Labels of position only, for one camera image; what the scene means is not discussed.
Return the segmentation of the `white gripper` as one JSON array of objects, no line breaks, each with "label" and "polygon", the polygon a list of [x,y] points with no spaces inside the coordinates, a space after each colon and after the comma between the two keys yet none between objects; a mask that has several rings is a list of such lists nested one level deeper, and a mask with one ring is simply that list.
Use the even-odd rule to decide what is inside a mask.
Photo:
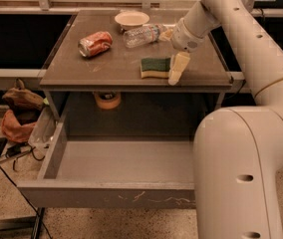
[{"label": "white gripper", "polygon": [[181,18],[178,23],[171,28],[159,34],[160,41],[171,41],[173,47],[179,51],[170,59],[168,72],[168,83],[174,86],[178,83],[183,71],[190,61],[188,53],[194,52],[204,41],[203,38],[196,37],[186,28],[184,19]]}]

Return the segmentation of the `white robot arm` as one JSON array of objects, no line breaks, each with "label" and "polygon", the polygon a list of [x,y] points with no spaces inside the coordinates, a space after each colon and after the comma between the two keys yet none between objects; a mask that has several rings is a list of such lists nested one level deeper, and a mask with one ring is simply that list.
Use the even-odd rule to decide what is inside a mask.
[{"label": "white robot arm", "polygon": [[283,169],[283,50],[248,0],[199,0],[176,24],[172,45],[193,51],[221,27],[255,101],[204,118],[194,138],[199,239],[283,239],[276,173]]}]

